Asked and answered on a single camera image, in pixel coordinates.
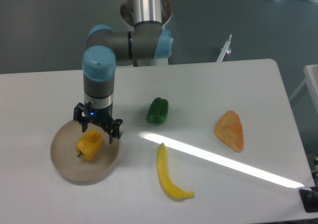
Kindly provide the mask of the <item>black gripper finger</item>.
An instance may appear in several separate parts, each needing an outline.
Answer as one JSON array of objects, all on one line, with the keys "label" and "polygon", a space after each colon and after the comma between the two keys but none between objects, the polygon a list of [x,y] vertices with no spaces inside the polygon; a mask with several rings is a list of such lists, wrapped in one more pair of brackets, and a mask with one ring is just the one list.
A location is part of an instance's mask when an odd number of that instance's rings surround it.
[{"label": "black gripper finger", "polygon": [[109,143],[113,143],[113,139],[120,139],[123,134],[123,120],[110,119],[103,124],[103,130],[109,135]]},{"label": "black gripper finger", "polygon": [[82,103],[78,103],[73,112],[73,120],[79,122],[81,125],[81,130],[85,132],[88,128],[88,124],[90,120],[85,115],[84,105]]}]

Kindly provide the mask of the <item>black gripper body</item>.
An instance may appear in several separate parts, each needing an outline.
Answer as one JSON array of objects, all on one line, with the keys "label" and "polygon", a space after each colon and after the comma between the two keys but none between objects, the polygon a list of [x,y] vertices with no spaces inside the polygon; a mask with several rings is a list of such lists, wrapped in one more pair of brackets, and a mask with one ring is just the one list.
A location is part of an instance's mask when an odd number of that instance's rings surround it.
[{"label": "black gripper body", "polygon": [[84,105],[84,113],[87,118],[87,120],[96,125],[101,127],[104,130],[107,130],[111,122],[113,120],[112,118],[112,105],[102,108],[102,109],[96,109],[88,104]]}]

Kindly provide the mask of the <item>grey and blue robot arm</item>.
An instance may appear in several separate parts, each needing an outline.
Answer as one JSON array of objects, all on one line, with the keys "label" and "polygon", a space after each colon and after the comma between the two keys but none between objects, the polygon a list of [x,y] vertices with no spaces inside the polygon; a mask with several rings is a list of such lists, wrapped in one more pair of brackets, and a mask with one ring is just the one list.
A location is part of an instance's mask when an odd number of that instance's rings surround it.
[{"label": "grey and blue robot arm", "polygon": [[114,32],[104,24],[89,31],[82,58],[84,103],[74,108],[73,120],[99,126],[109,139],[122,136],[121,119],[113,119],[113,92],[118,60],[150,60],[170,57],[172,37],[163,28],[161,0],[133,1],[133,31]]}]

